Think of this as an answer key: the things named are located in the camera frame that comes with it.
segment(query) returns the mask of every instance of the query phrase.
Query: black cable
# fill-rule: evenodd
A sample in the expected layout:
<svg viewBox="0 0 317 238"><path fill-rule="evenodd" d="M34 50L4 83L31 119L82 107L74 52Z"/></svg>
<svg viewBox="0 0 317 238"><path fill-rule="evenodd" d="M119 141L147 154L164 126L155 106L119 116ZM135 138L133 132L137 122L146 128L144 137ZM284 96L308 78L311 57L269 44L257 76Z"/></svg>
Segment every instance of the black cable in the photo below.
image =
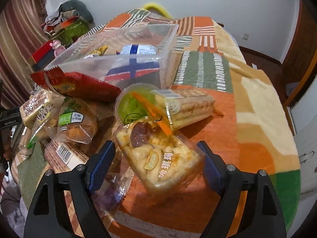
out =
<svg viewBox="0 0 317 238"><path fill-rule="evenodd" d="M19 201L18 199L16 199L16 198L13 197L9 192L7 192L7 190L4 188L3 185L1 185L1 187L3 188L4 192L6 192L11 198L13 198L16 202L19 202L19 203L20 203L20 201Z"/></svg>
<svg viewBox="0 0 317 238"><path fill-rule="evenodd" d="M15 201L15 200L12 200L12 199L9 199L9 198L5 198L5 199L0 201L0 204L2 204L2 202L4 202L4 201L13 201L13 202L16 202L16 203L20 203L19 201Z"/></svg>

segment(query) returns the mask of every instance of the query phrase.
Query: green and white label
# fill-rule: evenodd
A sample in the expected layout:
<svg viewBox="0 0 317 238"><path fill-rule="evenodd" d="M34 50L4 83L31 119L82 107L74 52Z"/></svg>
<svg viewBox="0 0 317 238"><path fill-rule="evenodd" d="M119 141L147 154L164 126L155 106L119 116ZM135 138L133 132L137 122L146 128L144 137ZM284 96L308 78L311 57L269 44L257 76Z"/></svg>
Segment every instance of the green and white label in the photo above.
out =
<svg viewBox="0 0 317 238"><path fill-rule="evenodd" d="M78 112L64 113L58 118L58 125L63 126L70 123L82 122L84 115Z"/></svg>

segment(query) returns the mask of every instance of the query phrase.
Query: wooden floor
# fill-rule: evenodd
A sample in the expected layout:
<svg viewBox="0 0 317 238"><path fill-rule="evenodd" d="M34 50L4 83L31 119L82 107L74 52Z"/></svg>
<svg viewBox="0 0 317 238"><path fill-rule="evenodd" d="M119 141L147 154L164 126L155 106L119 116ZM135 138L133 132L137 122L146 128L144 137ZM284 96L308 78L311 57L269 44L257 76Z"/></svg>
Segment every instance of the wooden floor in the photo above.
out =
<svg viewBox="0 0 317 238"><path fill-rule="evenodd" d="M246 63L249 66L252 67L253 63L257 66L259 70L263 70L265 72L265 74L269 77L270 81L272 82L274 88L276 89L280 101L283 104L286 101L287 97L281 67L276 63L273 63L256 55L251 55L246 52L242 52L242 54L245 58Z"/></svg>

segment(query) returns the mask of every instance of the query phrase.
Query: blue gripper pad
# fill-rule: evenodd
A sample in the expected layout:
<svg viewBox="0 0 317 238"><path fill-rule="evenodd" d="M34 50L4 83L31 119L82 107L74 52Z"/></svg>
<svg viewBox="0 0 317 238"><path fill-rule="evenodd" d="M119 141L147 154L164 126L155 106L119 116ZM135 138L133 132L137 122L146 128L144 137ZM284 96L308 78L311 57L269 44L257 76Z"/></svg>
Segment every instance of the blue gripper pad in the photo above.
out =
<svg viewBox="0 0 317 238"><path fill-rule="evenodd" d="M226 164L219 155L214 154L205 141L200 141L197 146L206 154L203 174L209 188L222 196L226 186Z"/></svg>
<svg viewBox="0 0 317 238"><path fill-rule="evenodd" d="M98 154L92 155L86 163L86 186L90 192L97 191L106 177L109 167L115 158L115 144L107 140Z"/></svg>

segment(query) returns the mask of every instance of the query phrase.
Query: transparent plastic bin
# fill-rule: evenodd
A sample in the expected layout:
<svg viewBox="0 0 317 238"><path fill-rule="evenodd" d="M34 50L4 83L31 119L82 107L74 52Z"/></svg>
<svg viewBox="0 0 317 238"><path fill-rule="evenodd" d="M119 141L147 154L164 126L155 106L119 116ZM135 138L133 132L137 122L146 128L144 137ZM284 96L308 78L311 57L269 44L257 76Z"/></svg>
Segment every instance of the transparent plastic bin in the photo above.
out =
<svg viewBox="0 0 317 238"><path fill-rule="evenodd" d="M65 73L80 72L117 86L121 90L139 82L153 84L160 88L170 88L173 81L170 80L171 74L175 71L171 68L176 60L178 26L177 24L148 24L118 28L87 36L72 44L45 69L59 66ZM153 45L159 49L159 52L156 55L116 54L116 51L120 52L123 46L130 44ZM102 46L108 46L105 55L83 58ZM108 72L114 71L120 73L116 73L111 80L109 77L105 80Z"/></svg>

